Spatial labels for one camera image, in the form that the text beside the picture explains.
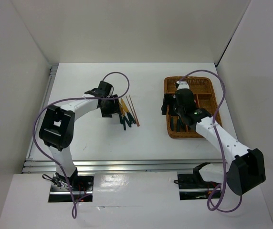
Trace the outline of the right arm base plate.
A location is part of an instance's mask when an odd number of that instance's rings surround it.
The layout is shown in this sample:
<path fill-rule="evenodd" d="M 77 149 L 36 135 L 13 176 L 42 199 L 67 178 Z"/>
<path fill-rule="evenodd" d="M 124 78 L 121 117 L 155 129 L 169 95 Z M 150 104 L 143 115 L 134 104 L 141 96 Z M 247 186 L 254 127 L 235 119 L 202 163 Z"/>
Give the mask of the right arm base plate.
<path fill-rule="evenodd" d="M 199 181 L 194 174 L 178 174 L 177 177 L 173 183 L 179 188 L 180 200 L 207 199 L 218 185 L 214 182 Z"/>

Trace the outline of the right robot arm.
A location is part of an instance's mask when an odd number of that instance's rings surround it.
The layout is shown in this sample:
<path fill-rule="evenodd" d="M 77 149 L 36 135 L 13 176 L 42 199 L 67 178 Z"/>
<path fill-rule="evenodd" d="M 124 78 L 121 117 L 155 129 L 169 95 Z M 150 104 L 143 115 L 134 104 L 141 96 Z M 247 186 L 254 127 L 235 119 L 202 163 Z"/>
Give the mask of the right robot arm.
<path fill-rule="evenodd" d="M 195 186 L 203 187 L 207 182 L 226 184 L 240 196 L 266 180 L 263 153 L 237 141 L 213 119 L 209 111 L 198 108 L 190 89 L 164 94 L 161 111 L 163 115 L 178 116 L 221 153 L 221 166 L 203 163 L 193 169 Z"/>

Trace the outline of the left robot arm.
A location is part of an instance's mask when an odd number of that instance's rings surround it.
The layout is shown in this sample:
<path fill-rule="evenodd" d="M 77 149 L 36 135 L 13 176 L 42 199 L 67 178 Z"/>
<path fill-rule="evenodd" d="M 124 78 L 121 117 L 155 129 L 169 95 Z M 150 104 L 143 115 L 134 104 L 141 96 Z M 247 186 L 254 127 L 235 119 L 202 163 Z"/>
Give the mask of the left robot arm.
<path fill-rule="evenodd" d="M 56 176 L 67 190 L 78 186 L 78 172 L 73 163 L 70 144 L 74 136 L 74 123 L 83 115 L 101 110 L 103 118 L 111 118 L 120 112 L 117 95 L 112 95 L 113 86 L 101 81 L 97 88 L 84 93 L 81 100 L 73 100 L 62 106 L 48 106 L 39 138 L 48 146 L 52 157 L 57 161 Z"/>

